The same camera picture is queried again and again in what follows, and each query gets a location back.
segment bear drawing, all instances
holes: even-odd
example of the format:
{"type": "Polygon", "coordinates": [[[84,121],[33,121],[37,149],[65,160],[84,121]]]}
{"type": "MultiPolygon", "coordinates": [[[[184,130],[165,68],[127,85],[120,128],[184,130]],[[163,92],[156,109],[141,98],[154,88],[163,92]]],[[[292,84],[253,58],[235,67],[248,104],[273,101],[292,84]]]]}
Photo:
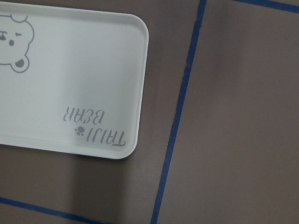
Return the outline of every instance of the bear drawing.
{"type": "Polygon", "coordinates": [[[33,39],[34,30],[27,17],[17,21],[12,15],[0,15],[0,65],[10,65],[18,73],[26,71],[27,52],[33,39]]]}

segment gray paw print icon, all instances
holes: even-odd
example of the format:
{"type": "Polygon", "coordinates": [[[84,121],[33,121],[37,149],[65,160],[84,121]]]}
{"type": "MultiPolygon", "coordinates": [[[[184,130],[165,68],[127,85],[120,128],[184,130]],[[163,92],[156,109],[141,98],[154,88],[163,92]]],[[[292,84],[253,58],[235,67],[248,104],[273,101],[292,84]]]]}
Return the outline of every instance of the gray paw print icon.
{"type": "Polygon", "coordinates": [[[75,129],[76,134],[77,134],[77,135],[81,135],[81,136],[84,135],[84,134],[83,134],[84,131],[85,131],[84,128],[81,127],[81,126],[79,126],[78,128],[75,129]]]}

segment white tray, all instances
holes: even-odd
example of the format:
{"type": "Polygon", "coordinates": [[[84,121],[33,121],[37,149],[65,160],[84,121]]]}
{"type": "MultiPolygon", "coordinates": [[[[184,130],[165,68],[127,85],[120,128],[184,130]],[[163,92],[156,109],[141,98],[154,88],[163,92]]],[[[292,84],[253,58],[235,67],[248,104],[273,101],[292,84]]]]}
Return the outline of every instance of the white tray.
{"type": "Polygon", "coordinates": [[[121,159],[149,34],[130,14],[0,2],[0,144],[121,159]]]}

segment gray outline illustration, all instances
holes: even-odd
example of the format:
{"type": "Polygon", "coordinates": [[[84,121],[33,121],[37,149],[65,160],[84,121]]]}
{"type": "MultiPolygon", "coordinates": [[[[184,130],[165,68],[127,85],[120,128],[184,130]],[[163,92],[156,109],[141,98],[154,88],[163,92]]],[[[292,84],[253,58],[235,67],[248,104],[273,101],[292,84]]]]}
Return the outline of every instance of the gray outline illustration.
{"type": "Polygon", "coordinates": [[[30,65],[30,61],[29,61],[29,58],[27,57],[27,53],[28,53],[28,51],[29,51],[30,44],[33,42],[33,40],[34,40],[34,36],[35,36],[33,26],[27,21],[28,16],[26,16],[26,18],[25,18],[24,20],[22,20],[22,21],[16,21],[16,20],[14,20],[14,19],[13,19],[13,16],[12,16],[11,14],[10,14],[10,15],[0,15],[0,17],[9,17],[9,18],[11,18],[12,21],[17,22],[17,23],[23,23],[23,22],[26,22],[26,23],[27,23],[28,25],[30,25],[30,27],[32,28],[32,32],[33,32],[32,39],[31,39],[31,41],[28,43],[27,50],[26,50],[26,52],[25,52],[25,54],[24,54],[24,57],[26,57],[26,59],[28,60],[28,65],[27,65],[26,69],[23,70],[23,71],[16,71],[16,70],[13,68],[13,66],[12,66],[11,63],[0,63],[0,65],[10,65],[10,67],[12,68],[12,70],[13,70],[14,72],[17,72],[17,73],[23,73],[23,72],[25,72],[25,71],[29,68],[29,65],[30,65]]]}

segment blue tape strip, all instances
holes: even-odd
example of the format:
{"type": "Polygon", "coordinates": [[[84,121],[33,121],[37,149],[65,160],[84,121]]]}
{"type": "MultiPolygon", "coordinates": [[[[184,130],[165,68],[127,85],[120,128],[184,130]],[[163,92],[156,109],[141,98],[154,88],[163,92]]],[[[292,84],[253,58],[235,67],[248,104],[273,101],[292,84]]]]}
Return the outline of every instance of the blue tape strip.
{"type": "Polygon", "coordinates": [[[183,76],[183,81],[182,81],[181,88],[179,91],[179,96],[178,96],[176,114],[175,114],[175,118],[174,118],[174,121],[173,121],[172,127],[171,127],[171,133],[170,133],[168,146],[167,146],[167,150],[166,150],[166,155],[165,155],[165,160],[164,160],[164,164],[163,164],[163,168],[162,168],[158,193],[156,196],[155,206],[154,206],[154,210],[153,210],[153,214],[152,214],[152,218],[151,218],[151,222],[150,222],[151,224],[157,223],[159,211],[161,208],[161,202],[162,202],[163,193],[164,193],[164,189],[165,189],[165,185],[166,185],[166,180],[167,180],[167,175],[168,175],[168,171],[169,171],[169,167],[170,167],[173,148],[174,148],[174,144],[175,144],[176,137],[177,137],[179,120],[180,120],[181,114],[182,114],[182,109],[183,109],[183,105],[184,105],[184,100],[185,100],[185,96],[186,96],[187,86],[188,86],[188,82],[189,82],[189,77],[190,77],[191,68],[192,68],[192,64],[193,64],[193,60],[194,60],[195,50],[196,50],[196,46],[197,46],[197,42],[198,42],[197,40],[199,37],[199,30],[200,30],[201,23],[203,20],[205,7],[206,7],[206,0],[200,0],[199,7],[198,7],[198,17],[197,17],[197,20],[196,20],[196,22],[194,24],[194,28],[193,28],[191,43],[190,43],[190,47],[189,47],[186,67],[185,67],[184,76],[183,76]]]}
{"type": "Polygon", "coordinates": [[[61,217],[61,218],[66,218],[66,219],[69,219],[69,220],[82,222],[82,223],[87,223],[87,224],[107,224],[107,223],[97,222],[97,221],[93,221],[93,220],[90,220],[90,219],[87,219],[87,218],[83,218],[81,216],[76,216],[76,215],[72,215],[72,214],[69,214],[69,213],[61,212],[61,211],[55,211],[55,210],[52,210],[52,209],[47,209],[47,208],[44,208],[44,207],[31,205],[31,204],[27,204],[27,203],[23,203],[23,202],[18,202],[18,201],[14,201],[14,200],[11,200],[11,199],[6,199],[6,198],[3,198],[3,197],[0,197],[0,203],[15,206],[15,207],[19,207],[19,208],[22,208],[22,209],[28,209],[28,210],[31,210],[31,211],[41,212],[41,213],[52,215],[52,216],[58,216],[58,217],[61,217]]]}
{"type": "Polygon", "coordinates": [[[299,13],[299,7],[298,6],[293,6],[285,3],[280,3],[280,2],[275,2],[275,1],[269,1],[269,0],[234,0],[234,1],[239,1],[239,2],[244,2],[252,5],[257,5],[257,6],[264,6],[268,8],[274,8],[274,9],[279,9],[291,13],[299,13]]]}

